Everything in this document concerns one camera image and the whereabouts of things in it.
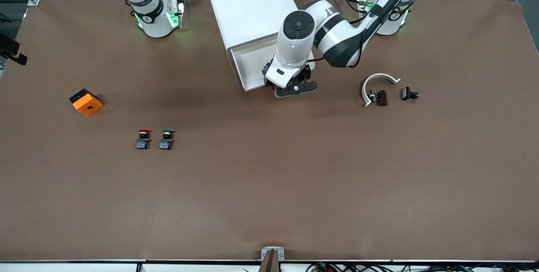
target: robot logo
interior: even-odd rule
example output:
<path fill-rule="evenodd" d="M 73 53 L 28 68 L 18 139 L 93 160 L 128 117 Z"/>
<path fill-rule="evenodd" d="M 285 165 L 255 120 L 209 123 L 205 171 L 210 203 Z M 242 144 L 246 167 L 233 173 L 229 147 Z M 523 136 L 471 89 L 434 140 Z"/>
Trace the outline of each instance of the robot logo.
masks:
<path fill-rule="evenodd" d="M 392 21 L 396 21 L 397 19 L 399 19 L 400 17 L 400 13 L 392 13 L 391 15 L 389 15 L 389 18 L 392 20 Z"/>

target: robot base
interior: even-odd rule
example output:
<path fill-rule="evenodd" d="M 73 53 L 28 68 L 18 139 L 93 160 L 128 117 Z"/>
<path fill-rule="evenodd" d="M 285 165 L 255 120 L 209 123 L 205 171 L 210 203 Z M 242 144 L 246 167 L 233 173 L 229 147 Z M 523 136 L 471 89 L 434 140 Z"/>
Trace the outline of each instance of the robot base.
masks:
<path fill-rule="evenodd" d="M 162 0 L 165 8 L 158 15 L 153 23 L 146 23 L 139 20 L 139 27 L 144 32 L 154 38 L 167 36 L 175 28 L 181 29 L 181 21 L 183 19 L 184 3 L 177 0 Z"/>

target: green led light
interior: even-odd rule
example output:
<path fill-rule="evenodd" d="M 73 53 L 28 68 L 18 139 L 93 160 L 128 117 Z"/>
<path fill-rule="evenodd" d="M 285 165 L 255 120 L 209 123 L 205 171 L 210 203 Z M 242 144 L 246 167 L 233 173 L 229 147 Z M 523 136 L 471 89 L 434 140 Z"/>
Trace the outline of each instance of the green led light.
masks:
<path fill-rule="evenodd" d="M 140 23 L 140 19 L 137 14 L 135 14 L 136 21 L 139 23 L 139 27 L 142 29 L 142 24 Z"/>
<path fill-rule="evenodd" d="M 400 25 L 402 26 L 404 24 L 404 22 L 406 21 L 406 15 L 408 15 L 408 10 L 406 10 L 406 12 L 404 13 L 403 15 L 403 20 L 400 22 Z"/>
<path fill-rule="evenodd" d="M 178 26 L 178 17 L 176 15 L 167 12 L 167 18 L 169 19 L 170 26 L 173 28 Z"/>

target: white robot link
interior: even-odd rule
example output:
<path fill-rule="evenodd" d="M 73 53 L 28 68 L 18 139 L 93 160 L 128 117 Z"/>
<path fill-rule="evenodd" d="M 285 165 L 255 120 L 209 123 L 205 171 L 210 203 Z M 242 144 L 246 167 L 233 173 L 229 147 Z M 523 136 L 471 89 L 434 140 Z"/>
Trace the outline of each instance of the white robot link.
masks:
<path fill-rule="evenodd" d="M 184 4 L 179 0 L 126 0 L 139 22 L 139 27 L 151 37 L 167 36 L 181 28 Z"/>
<path fill-rule="evenodd" d="M 279 30 L 277 52 L 262 70 L 266 86 L 277 86 L 277 97 L 314 91 L 317 84 L 307 81 L 313 45 L 332 67 L 355 67 L 372 36 L 377 32 L 395 33 L 415 1 L 373 0 L 358 27 L 353 27 L 326 0 L 310 2 L 291 12 Z"/>

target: black connector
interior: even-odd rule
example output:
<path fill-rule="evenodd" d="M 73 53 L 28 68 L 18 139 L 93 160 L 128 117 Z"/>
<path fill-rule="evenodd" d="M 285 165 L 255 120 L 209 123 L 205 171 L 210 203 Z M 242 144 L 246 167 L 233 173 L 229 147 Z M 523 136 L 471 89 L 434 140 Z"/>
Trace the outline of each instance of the black connector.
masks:
<path fill-rule="evenodd" d="M 403 93 L 402 93 L 403 101 L 406 101 L 408 98 L 418 99 L 419 98 L 419 92 L 410 91 L 410 87 L 403 88 Z"/>

